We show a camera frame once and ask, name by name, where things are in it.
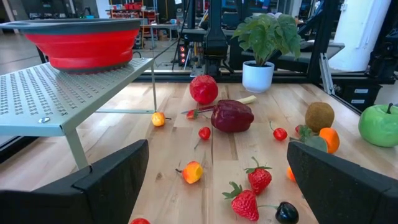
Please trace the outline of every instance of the kiwi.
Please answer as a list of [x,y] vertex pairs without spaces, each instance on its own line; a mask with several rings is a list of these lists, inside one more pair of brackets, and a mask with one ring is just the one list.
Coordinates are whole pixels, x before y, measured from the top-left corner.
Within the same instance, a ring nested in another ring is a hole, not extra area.
[[333,108],[323,102],[312,103],[305,113],[305,124],[315,133],[322,128],[330,128],[335,120]]

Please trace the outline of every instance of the perforated metal shelf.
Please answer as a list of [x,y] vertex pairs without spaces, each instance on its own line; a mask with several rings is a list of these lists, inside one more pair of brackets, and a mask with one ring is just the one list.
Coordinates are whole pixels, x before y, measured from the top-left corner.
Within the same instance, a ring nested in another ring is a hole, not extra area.
[[63,136],[152,65],[137,58],[118,70],[71,75],[45,63],[0,75],[0,135]]

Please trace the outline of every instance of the wooden table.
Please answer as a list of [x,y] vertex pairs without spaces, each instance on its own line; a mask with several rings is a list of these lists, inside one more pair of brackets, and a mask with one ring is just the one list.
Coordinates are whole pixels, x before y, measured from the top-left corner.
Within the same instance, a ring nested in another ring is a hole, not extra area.
[[[172,118],[162,128],[153,127],[149,114],[93,114],[78,127],[89,162],[138,139],[149,140],[147,174],[131,220],[145,217],[152,224],[250,223],[234,214],[231,201],[224,200],[221,193],[231,190],[228,182],[232,180],[249,189],[243,169],[254,166],[250,158],[255,156],[261,164],[273,167],[272,182],[257,198],[258,204],[278,205],[289,201],[300,213],[299,223],[316,223],[297,184],[286,177],[288,142],[274,140],[269,128],[272,121],[274,127],[285,128],[290,136],[295,136],[294,127],[304,123],[307,107],[315,101],[329,103],[336,113],[333,127],[341,141],[336,156],[398,179],[397,148],[381,149],[362,140],[358,133],[359,116],[316,86],[273,84],[266,93],[256,95],[257,101],[250,105],[255,120],[249,130],[236,134],[214,130],[213,139],[201,142],[196,150],[193,147],[198,141],[198,130],[211,124],[203,118],[189,121],[180,114],[197,106],[188,85],[159,83],[156,90],[159,111]],[[241,84],[219,84],[218,100],[250,95]],[[151,97],[150,84],[135,83],[106,106],[143,107],[149,105]],[[33,190],[76,170],[64,144],[60,138],[40,138],[1,164],[0,189]],[[198,183],[188,185],[174,169],[182,169],[192,160],[202,163],[204,175]],[[261,208],[259,213],[258,223],[277,223],[275,210]]]

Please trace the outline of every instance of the white flower pot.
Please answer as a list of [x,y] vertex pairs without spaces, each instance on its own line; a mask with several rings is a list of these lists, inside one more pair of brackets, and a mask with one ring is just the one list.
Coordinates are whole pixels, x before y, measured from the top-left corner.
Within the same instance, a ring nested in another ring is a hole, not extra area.
[[252,93],[263,93],[269,89],[274,74],[273,63],[267,62],[268,67],[254,67],[256,61],[243,63],[242,84],[247,91]]

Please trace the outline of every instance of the red bowl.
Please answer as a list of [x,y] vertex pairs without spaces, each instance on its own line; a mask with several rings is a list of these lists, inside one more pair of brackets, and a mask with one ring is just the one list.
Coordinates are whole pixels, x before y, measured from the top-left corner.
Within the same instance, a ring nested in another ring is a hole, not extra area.
[[50,21],[10,22],[6,27],[21,29],[49,57],[50,64],[64,72],[102,72],[125,66],[132,59],[140,26],[137,19]]

